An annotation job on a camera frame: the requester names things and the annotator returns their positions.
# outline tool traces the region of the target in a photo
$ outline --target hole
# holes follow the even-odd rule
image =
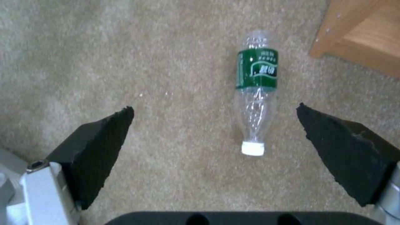
[[[201,214],[194,214],[188,218],[186,225],[209,225],[208,219]]]
[[[36,168],[42,166],[43,164],[44,164],[44,162],[42,160],[40,160],[40,161],[36,161],[36,162],[32,163],[30,167],[32,169],[36,169]]]
[[[302,225],[302,224],[293,215],[283,214],[278,217],[278,225]]]

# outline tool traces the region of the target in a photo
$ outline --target black foam pad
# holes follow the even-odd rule
[[[134,111],[126,107],[102,120],[83,124],[47,159],[62,165],[75,201],[87,209],[104,186],[124,143]]]
[[[303,103],[297,116],[335,180],[361,206],[375,204],[400,160],[400,150],[360,123]]]

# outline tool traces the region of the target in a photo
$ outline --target wooden furniture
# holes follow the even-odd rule
[[[331,0],[310,56],[324,53],[400,77],[400,0]]]

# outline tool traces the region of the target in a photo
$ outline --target black plastic part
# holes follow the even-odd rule
[[[124,143],[134,111],[120,112],[78,127],[47,159],[62,165],[75,201],[87,209],[109,176]]]
[[[335,212],[137,212],[106,225],[381,225],[369,218]]]
[[[361,206],[375,204],[400,161],[400,150],[360,123],[318,112],[303,103],[297,116],[335,180]]]

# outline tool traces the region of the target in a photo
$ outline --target bottle body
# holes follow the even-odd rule
[[[253,31],[238,54],[234,96],[237,123],[243,134],[242,153],[264,154],[264,137],[277,106],[278,52],[271,49],[264,31]]]

